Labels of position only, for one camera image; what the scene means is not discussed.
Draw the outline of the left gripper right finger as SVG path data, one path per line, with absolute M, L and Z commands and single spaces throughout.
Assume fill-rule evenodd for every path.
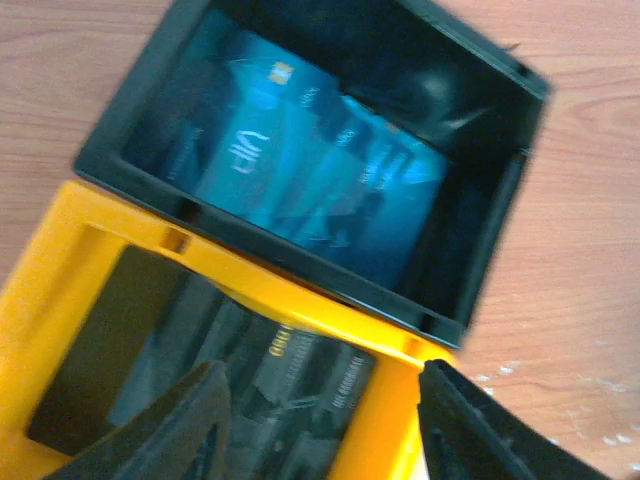
M 604 479 L 538 434 L 444 360 L 419 376 L 420 433 L 431 479 Z

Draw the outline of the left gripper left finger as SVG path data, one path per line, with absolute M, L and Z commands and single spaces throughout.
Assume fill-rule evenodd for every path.
M 49 479 L 221 479 L 231 427 L 225 364 L 206 361 Z

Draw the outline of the yellow bin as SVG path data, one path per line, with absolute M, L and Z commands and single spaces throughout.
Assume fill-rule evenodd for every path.
M 335 479 L 411 479 L 423 465 L 418 375 L 451 351 L 306 288 L 169 221 L 76 181 L 62 185 L 1 293 L 1 475 L 40 479 L 67 457 L 27 437 L 33 412 L 121 253 L 182 264 L 234 300 L 337 337 L 380 360 L 332 470 Z

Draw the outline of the black bin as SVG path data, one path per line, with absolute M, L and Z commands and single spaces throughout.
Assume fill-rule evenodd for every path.
M 162 155 L 247 30 L 449 163 L 399 282 L 385 288 L 159 176 Z M 275 272 L 458 347 L 525 170 L 548 82 L 433 1 L 176 1 L 82 146 L 75 172 Z

